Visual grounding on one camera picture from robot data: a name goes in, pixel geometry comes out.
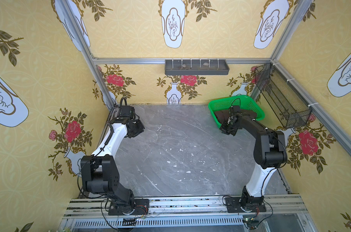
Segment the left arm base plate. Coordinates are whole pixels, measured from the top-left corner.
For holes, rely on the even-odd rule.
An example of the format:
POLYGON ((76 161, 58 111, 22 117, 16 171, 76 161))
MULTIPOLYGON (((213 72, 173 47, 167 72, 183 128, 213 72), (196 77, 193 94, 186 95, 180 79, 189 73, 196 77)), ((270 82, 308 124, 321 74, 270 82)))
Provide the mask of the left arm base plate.
POLYGON ((149 211, 149 199, 134 199, 133 207, 110 202, 106 209, 110 216, 145 216, 149 211))

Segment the dark brown long pants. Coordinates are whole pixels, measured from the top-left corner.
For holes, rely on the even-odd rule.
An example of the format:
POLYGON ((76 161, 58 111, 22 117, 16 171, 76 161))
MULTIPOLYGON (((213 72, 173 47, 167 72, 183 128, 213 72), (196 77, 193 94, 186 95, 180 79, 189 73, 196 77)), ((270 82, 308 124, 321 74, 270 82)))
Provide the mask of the dark brown long pants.
MULTIPOLYGON (((257 113, 252 110, 238 109, 237 112, 247 114, 248 116, 251 116, 253 119, 257 118, 257 113)), ((220 124, 222 124, 230 117, 229 110, 216 111, 214 112, 214 115, 220 124)))

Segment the grey wall shelf tray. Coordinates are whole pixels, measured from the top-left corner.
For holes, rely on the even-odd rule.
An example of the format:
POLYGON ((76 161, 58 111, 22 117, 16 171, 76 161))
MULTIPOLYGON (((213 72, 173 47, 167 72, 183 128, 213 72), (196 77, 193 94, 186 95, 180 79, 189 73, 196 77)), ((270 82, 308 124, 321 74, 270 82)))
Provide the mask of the grey wall shelf tray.
POLYGON ((171 59, 164 70, 166 75, 228 75, 230 68, 223 59, 171 59))

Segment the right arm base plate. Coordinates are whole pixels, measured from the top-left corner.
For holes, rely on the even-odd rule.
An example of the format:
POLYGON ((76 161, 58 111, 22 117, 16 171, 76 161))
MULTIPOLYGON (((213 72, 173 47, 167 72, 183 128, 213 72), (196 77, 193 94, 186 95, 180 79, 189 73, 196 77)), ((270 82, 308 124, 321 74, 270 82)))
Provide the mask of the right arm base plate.
POLYGON ((256 197, 231 197, 223 196, 223 204, 227 207, 228 213, 261 213, 266 212, 263 198, 256 197))

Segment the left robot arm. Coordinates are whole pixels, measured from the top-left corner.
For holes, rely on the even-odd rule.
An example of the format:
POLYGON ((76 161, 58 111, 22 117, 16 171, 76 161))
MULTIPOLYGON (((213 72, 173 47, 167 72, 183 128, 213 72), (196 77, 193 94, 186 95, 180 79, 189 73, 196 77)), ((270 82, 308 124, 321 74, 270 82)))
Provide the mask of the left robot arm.
POLYGON ((134 107, 127 104, 126 97, 115 108, 113 118, 108 121, 108 132, 99 147, 90 156, 83 156, 77 181, 81 193, 85 191, 108 198, 112 209, 110 215, 133 215, 137 204, 132 190, 120 184, 120 175, 115 155, 124 138, 133 138, 144 132, 144 125, 134 107))

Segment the green plastic basket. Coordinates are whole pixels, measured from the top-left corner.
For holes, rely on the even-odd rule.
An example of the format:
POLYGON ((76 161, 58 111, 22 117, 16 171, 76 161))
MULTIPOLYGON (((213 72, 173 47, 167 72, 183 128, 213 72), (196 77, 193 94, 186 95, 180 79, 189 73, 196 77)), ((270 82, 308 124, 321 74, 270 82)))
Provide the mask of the green plastic basket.
POLYGON ((208 104, 208 108, 211 112, 211 116, 213 117, 218 128, 220 128, 221 123, 217 120, 215 112, 221 111, 221 110, 228 110, 231 106, 235 106, 235 105, 240 106, 240 108, 244 110, 254 111, 257 114, 257 117, 256 117, 257 121, 261 121, 265 118, 265 113, 262 110, 262 108, 254 101, 254 99, 252 99, 247 95, 238 95, 238 96, 220 98, 220 99, 212 100, 208 104))

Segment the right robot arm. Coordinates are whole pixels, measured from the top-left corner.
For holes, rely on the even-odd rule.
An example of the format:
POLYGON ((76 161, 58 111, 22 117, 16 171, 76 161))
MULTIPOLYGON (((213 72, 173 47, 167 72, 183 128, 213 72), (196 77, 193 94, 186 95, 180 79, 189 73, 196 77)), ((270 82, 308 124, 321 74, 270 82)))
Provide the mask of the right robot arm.
POLYGON ((227 110, 215 112, 223 134, 235 136, 245 129, 255 139, 253 158, 255 167, 252 176, 244 186, 241 197, 227 197, 229 212, 265 212, 263 203, 265 189, 274 172, 287 162, 285 136, 257 120, 257 113, 233 105, 227 110))

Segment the aluminium front rail frame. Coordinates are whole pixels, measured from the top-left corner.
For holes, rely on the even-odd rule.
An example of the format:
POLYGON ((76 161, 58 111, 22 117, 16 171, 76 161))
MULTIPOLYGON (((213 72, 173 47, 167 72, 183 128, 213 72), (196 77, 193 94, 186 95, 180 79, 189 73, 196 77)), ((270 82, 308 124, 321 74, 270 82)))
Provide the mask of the aluminium front rail frame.
POLYGON ((267 195, 261 213, 228 213, 223 196, 137 197, 149 199, 145 216, 110 216, 104 199, 72 199, 59 230, 142 229, 239 226, 245 232, 315 232, 317 228, 299 194, 267 195))

